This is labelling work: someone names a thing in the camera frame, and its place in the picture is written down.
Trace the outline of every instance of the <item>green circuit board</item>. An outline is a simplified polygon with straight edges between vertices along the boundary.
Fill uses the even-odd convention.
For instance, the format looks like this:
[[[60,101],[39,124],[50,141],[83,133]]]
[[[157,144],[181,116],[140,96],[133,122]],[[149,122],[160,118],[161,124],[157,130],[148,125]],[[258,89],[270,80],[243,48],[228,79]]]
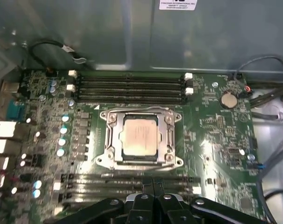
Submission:
[[[122,76],[124,72],[93,71],[84,72],[86,76]],[[173,77],[178,73],[144,73],[131,72],[139,77]],[[139,104],[102,104],[77,103],[69,107],[70,99],[64,97],[67,71],[60,71],[54,77],[46,77],[42,71],[26,71],[21,88],[29,92],[24,119],[31,117],[37,125],[30,130],[29,138],[23,143],[22,153],[40,153],[44,155],[43,168],[35,170],[42,180],[42,194],[33,199],[32,192],[27,195],[17,195],[12,201],[15,208],[11,219],[14,223],[42,223],[54,215],[64,217],[68,212],[57,212],[61,205],[57,202],[53,182],[61,174],[109,174],[110,170],[95,163],[95,157],[102,154],[105,145],[106,122],[100,118],[104,110],[115,107],[144,108],[149,105]],[[50,91],[50,83],[58,83],[55,96]],[[185,190],[174,191],[184,195],[186,200],[195,195],[201,195],[221,204],[240,210],[249,215],[263,218],[263,210],[257,199],[255,180],[258,170],[252,169],[257,163],[257,145],[253,130],[248,99],[239,99],[233,109],[225,109],[219,99],[226,92],[240,92],[240,87],[229,81],[227,75],[193,74],[192,96],[184,105],[166,105],[182,115],[182,120],[175,124],[176,156],[184,161],[184,166],[162,174],[170,176],[191,176],[194,181]],[[62,116],[69,116],[69,121],[63,123]],[[68,129],[61,134],[60,129]],[[43,130],[46,138],[37,141],[36,131]],[[68,144],[63,146],[64,156],[58,157],[57,141],[66,139]],[[74,158],[73,144],[88,139],[87,152]],[[20,168],[17,173],[28,172],[32,168]],[[100,188],[98,185],[73,192],[76,194],[94,194],[93,201],[97,202],[103,195],[115,194],[116,197],[141,192],[141,189],[123,189],[120,187]]]

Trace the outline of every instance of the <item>integrated circuit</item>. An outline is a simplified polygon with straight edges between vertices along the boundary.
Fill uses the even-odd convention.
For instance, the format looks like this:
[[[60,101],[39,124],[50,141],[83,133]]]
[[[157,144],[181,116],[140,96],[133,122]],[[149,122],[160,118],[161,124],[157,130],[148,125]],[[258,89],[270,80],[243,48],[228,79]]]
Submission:
[[[120,133],[125,155],[155,155],[160,134],[155,120],[127,119],[124,131]]]

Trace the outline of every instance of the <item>capacitor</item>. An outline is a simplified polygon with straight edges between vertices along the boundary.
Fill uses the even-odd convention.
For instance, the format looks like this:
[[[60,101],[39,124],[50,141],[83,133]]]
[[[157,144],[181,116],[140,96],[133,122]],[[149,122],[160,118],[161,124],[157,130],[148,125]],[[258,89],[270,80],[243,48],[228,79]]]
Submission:
[[[57,150],[57,156],[58,157],[62,157],[64,154],[65,154],[65,151],[62,148]]]
[[[29,182],[32,182],[33,180],[33,174],[20,174],[19,175],[19,180],[23,183],[29,183]]]
[[[68,129],[63,126],[63,127],[59,130],[59,132],[60,132],[61,134],[67,134],[67,133],[68,133]]]
[[[23,153],[21,155],[21,159],[23,160],[32,160],[33,159],[33,156],[32,155],[29,155],[29,154],[26,154],[26,153]]]
[[[52,96],[55,96],[57,94],[57,89],[55,87],[50,87],[49,92],[51,93]]]
[[[66,145],[66,144],[67,144],[67,140],[66,140],[66,139],[60,138],[60,139],[58,140],[58,145],[59,145],[59,146],[64,146],[64,145]]]
[[[224,109],[233,109],[238,104],[238,99],[232,92],[226,91],[220,97],[219,103]]]
[[[50,86],[57,87],[57,81],[52,80]]]
[[[33,187],[34,187],[35,189],[40,189],[41,186],[42,186],[42,181],[40,181],[40,180],[34,182],[34,184],[33,184]]]
[[[27,118],[26,123],[29,125],[34,125],[34,126],[37,125],[37,122],[33,120],[32,118]]]
[[[26,192],[27,190],[28,190],[27,188],[13,187],[11,193],[12,195],[14,195],[16,193]]]
[[[69,107],[70,108],[74,108],[75,107],[75,101],[74,100],[70,100],[69,101]]]
[[[37,138],[40,138],[40,139],[45,139],[46,138],[46,135],[44,133],[42,133],[42,132],[36,132],[35,136]]]
[[[20,166],[21,167],[30,167],[31,166],[31,162],[22,160],[20,162]]]
[[[33,198],[38,198],[41,195],[41,191],[36,189],[33,191]]]
[[[68,115],[64,115],[64,116],[62,116],[62,121],[63,122],[69,122],[70,121],[70,117],[68,116]]]

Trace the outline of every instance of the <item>metal bracket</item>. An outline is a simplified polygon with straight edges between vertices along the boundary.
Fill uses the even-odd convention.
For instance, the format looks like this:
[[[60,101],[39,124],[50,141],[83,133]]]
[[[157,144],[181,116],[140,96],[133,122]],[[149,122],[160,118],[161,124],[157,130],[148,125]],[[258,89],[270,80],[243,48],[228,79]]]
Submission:
[[[127,115],[149,115],[158,119],[158,132],[161,141],[158,144],[156,161],[126,160],[122,153],[120,133],[123,132],[124,119]],[[151,170],[168,171],[180,167],[184,161],[175,155],[175,123],[182,115],[169,108],[114,108],[100,113],[106,121],[106,143],[104,153],[96,158],[100,166],[116,170]]]

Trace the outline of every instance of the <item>black connector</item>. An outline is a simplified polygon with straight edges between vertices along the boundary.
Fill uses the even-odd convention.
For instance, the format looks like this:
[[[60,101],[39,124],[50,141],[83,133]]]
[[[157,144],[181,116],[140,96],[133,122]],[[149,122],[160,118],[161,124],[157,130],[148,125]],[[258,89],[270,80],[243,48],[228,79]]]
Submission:
[[[250,98],[253,95],[253,91],[250,90],[249,92],[243,90],[241,93],[238,94],[239,99],[246,99]]]
[[[242,73],[237,73],[237,80],[243,79],[243,74]],[[231,73],[227,76],[228,81],[233,81],[234,80],[234,73]]]

